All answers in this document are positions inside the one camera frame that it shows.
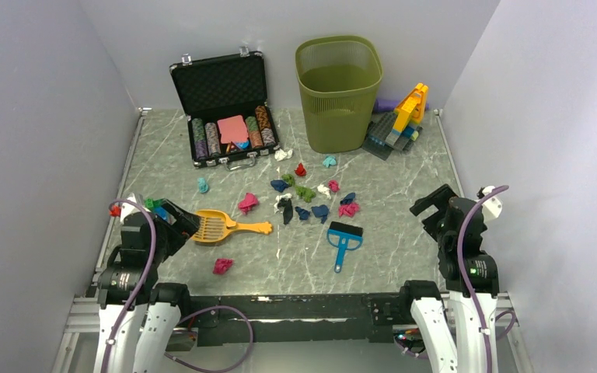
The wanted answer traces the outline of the orange slotted scoop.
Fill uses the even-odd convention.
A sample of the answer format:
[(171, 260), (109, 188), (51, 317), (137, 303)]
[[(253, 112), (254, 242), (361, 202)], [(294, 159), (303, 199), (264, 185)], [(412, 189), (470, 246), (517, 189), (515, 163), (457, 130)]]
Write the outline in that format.
[(217, 243), (235, 232), (254, 232), (270, 235), (273, 226), (270, 222), (241, 223), (233, 220), (223, 211), (203, 209), (195, 214), (200, 218), (200, 226), (191, 239), (200, 243)]

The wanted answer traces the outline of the blue hand brush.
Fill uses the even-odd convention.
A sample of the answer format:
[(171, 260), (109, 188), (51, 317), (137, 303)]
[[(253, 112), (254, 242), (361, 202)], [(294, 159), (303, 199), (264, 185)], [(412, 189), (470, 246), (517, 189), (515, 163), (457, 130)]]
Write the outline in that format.
[(362, 227), (332, 221), (326, 232), (326, 238), (332, 247), (337, 249), (333, 271), (342, 271), (344, 257), (348, 251), (354, 251), (363, 243), (364, 229)]

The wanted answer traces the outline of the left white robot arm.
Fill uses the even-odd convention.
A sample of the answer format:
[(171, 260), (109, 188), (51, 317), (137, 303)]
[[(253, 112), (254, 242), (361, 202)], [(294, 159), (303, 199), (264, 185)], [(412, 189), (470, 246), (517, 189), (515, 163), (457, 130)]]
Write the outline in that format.
[(97, 282), (99, 346), (96, 372), (158, 372), (176, 326), (192, 316), (185, 284), (159, 282), (158, 268), (198, 232), (200, 219), (161, 199), (136, 197), (109, 206), (120, 219), (120, 244)]

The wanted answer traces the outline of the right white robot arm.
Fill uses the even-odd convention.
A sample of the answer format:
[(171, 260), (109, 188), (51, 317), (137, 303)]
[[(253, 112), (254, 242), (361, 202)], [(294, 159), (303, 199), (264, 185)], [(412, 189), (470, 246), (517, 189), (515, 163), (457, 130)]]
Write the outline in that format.
[(487, 222), (502, 212), (499, 194), (508, 188), (486, 186), (473, 200), (445, 184), (410, 208), (414, 216), (435, 208), (422, 224), (437, 243), (448, 296), (432, 281), (406, 281), (397, 310), (415, 322), (433, 372), (498, 371), (498, 265), (482, 243)]

